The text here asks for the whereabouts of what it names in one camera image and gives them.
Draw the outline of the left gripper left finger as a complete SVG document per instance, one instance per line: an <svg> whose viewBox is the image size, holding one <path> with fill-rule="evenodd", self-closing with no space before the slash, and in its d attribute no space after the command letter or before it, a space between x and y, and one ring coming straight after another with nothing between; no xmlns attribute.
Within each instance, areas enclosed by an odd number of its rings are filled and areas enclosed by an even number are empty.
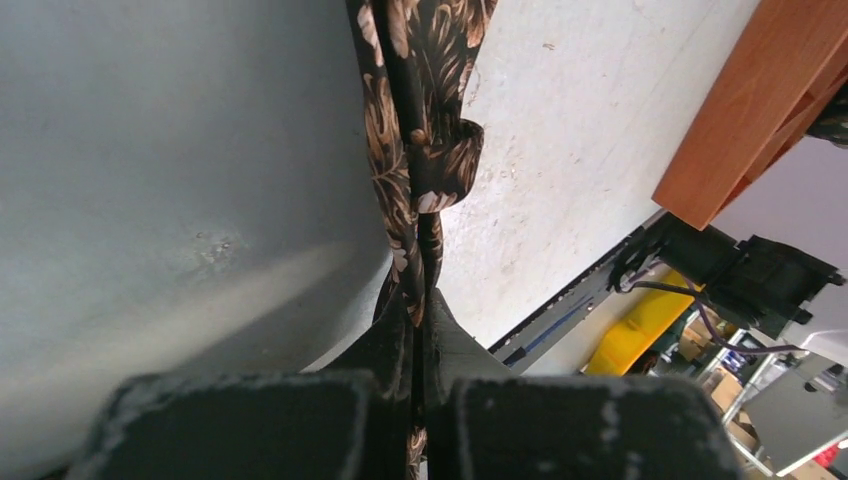
<svg viewBox="0 0 848 480"><path fill-rule="evenodd" d="M410 374L410 321L403 296L392 294L376 322L343 352L330 361L325 371L367 372L375 383L376 394L395 401L408 393L404 385Z"/></svg>

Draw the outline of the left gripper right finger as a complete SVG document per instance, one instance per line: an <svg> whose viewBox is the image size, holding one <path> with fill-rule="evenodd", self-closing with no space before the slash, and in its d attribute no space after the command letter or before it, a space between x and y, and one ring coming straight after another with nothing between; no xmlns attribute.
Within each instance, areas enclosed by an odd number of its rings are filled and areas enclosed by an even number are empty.
<svg viewBox="0 0 848 480"><path fill-rule="evenodd" d="M511 370L459 324L437 288L428 296L422 329L423 393L427 408L445 405L458 380L511 376Z"/></svg>

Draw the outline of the brown floral tie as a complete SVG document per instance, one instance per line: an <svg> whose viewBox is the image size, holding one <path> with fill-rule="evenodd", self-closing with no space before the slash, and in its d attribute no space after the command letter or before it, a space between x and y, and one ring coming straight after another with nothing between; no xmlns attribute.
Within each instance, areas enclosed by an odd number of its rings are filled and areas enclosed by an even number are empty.
<svg viewBox="0 0 848 480"><path fill-rule="evenodd" d="M471 73L496 10L493 1L349 1L346 13L363 94L370 180L390 264L373 313L395 292L411 334L408 393L374 392L362 455L366 479L416 479L428 461L448 468L445 405L427 408L422 322L444 260L442 214L472 191L485 130L463 115Z"/></svg>

